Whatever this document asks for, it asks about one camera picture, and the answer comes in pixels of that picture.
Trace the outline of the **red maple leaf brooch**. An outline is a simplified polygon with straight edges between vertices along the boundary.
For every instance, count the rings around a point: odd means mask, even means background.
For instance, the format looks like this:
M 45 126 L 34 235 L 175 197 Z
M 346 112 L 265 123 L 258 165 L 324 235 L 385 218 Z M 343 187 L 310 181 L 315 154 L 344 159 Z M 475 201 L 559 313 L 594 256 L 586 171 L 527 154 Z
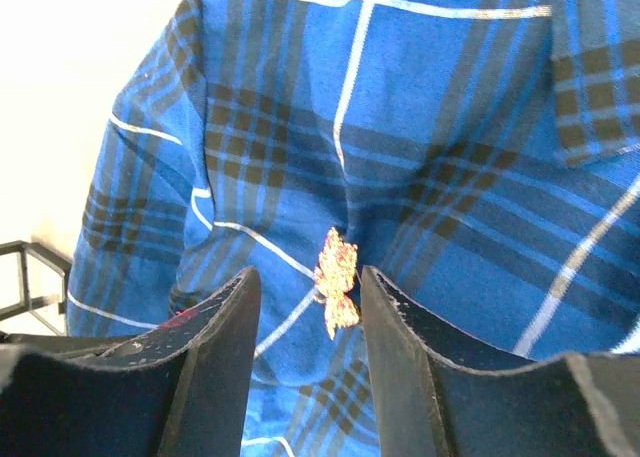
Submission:
M 327 334 L 335 339 L 338 329 L 355 326 L 360 321 L 359 311 L 349 293 L 357 275 L 358 246 L 344 240 L 335 227 L 325 237 L 324 246 L 314 268 L 314 283 L 324 305 Z

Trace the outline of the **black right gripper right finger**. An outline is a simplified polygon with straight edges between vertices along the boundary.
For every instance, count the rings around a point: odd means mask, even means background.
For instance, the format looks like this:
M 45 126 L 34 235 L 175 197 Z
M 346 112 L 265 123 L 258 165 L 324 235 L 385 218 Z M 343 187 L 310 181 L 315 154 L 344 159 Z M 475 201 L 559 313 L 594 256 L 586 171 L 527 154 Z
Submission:
M 385 456 L 635 456 L 639 359 L 534 362 L 488 345 L 362 272 L 362 321 Z

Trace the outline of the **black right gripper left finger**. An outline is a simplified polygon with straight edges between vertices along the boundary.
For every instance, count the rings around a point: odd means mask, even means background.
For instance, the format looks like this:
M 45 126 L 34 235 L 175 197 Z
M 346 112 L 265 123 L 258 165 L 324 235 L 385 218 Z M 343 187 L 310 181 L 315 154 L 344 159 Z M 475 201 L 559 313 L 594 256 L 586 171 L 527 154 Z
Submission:
M 236 456 L 261 305 L 243 269 L 137 335 L 1 337 L 5 456 Z

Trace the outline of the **blue plaid button shirt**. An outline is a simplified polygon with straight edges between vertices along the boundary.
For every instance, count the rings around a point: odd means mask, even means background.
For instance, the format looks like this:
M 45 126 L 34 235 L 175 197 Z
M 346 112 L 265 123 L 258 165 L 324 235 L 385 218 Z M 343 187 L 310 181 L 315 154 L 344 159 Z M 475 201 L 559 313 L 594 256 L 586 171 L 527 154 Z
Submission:
M 242 452 L 375 456 L 364 336 L 329 336 L 330 229 L 472 336 L 639 350 L 639 0 L 182 0 L 117 96 L 73 336 L 262 281 Z

